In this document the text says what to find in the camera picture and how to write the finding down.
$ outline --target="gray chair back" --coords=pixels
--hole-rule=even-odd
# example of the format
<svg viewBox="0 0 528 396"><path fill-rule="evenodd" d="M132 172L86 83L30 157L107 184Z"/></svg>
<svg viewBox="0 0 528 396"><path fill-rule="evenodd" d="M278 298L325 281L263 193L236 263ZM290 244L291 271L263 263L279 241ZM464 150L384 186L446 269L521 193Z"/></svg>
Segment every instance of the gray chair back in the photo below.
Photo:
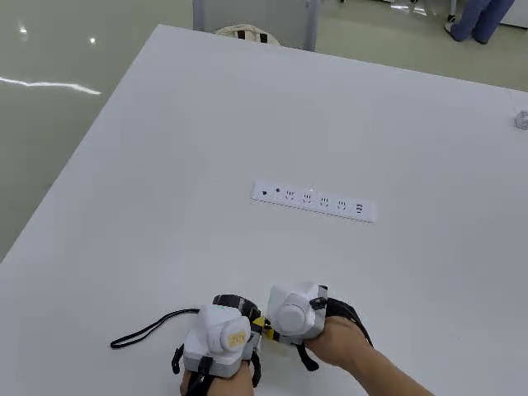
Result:
<svg viewBox="0 0 528 396"><path fill-rule="evenodd" d="M214 32L248 23L281 45L313 51L321 0L193 0L193 27Z"/></svg>

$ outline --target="glossy floor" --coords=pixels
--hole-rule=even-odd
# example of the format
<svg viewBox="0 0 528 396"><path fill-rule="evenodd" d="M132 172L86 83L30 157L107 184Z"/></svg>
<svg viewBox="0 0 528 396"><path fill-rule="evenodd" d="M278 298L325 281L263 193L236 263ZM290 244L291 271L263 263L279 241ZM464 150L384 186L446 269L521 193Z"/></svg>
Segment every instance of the glossy floor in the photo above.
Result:
<svg viewBox="0 0 528 396"><path fill-rule="evenodd" d="M442 29L444 1L331 1L318 52L528 91L522 29L458 44ZM191 0L2 2L0 259L158 23L191 27Z"/></svg>

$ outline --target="blue pants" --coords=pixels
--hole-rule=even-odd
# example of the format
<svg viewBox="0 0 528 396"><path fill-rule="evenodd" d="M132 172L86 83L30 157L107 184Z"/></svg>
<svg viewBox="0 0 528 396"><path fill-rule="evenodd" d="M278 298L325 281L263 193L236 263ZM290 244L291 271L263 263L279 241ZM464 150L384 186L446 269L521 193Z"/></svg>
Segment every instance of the blue pants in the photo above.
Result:
<svg viewBox="0 0 528 396"><path fill-rule="evenodd" d="M469 0L460 22L451 27L457 41L473 35L476 41L487 43L515 0Z"/></svg>

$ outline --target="person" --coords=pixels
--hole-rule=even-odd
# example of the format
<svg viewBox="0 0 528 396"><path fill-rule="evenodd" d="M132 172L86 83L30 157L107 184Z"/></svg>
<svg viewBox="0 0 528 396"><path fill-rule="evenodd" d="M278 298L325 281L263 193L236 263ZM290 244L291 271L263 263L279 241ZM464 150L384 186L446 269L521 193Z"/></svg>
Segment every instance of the person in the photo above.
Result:
<svg viewBox="0 0 528 396"><path fill-rule="evenodd" d="M369 396L432 396L431 392L372 348L361 330L345 318L327 318L323 332L317 338L308 340L306 345L322 361L352 374ZM186 394L189 377L188 372L183 376L182 395ZM207 395L253 396L251 377L249 365L244 362L233 377L214 379Z"/></svg>
<svg viewBox="0 0 528 396"><path fill-rule="evenodd" d="M469 35L487 44L515 0L469 0L459 22L447 22L445 30L455 41Z"/></svg>

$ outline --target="electrical outlet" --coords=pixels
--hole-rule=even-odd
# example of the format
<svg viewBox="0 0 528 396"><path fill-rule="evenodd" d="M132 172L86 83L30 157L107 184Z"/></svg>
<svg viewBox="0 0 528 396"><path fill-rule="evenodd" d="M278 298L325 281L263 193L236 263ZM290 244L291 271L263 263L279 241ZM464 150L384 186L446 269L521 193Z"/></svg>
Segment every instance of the electrical outlet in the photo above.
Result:
<svg viewBox="0 0 528 396"><path fill-rule="evenodd" d="M376 208L371 202L336 196L309 188L256 181L253 186L252 198L272 204L312 210L326 215L369 223L374 223L376 220Z"/></svg>

